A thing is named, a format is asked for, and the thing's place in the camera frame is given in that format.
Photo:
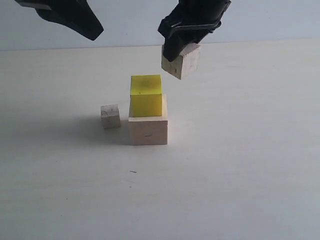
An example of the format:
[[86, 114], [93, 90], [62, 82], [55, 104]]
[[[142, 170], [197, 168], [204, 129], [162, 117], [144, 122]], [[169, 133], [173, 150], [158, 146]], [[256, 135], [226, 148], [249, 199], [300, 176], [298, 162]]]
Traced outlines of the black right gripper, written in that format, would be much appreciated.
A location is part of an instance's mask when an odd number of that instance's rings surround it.
[[164, 17], [158, 32], [164, 37], [163, 56], [172, 62], [189, 44], [198, 44], [221, 25], [230, 0], [179, 0]]

